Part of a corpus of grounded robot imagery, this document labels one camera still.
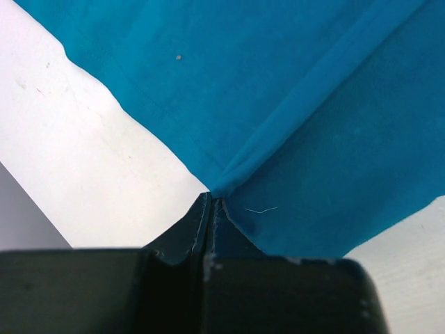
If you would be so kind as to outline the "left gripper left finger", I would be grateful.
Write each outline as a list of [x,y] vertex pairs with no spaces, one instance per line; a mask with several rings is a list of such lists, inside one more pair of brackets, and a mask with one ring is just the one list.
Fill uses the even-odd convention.
[[198,333],[211,195],[142,248],[1,254],[2,333]]

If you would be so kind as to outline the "teal blue t shirt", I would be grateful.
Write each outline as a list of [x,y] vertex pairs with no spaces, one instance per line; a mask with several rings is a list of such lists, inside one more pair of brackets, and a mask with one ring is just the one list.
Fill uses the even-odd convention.
[[444,194],[443,1],[20,1],[274,255]]

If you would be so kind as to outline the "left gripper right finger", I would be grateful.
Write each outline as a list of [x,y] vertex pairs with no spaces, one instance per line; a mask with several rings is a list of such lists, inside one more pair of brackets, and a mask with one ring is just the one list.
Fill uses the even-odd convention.
[[205,333],[388,333],[370,275],[350,259],[268,256],[212,202]]

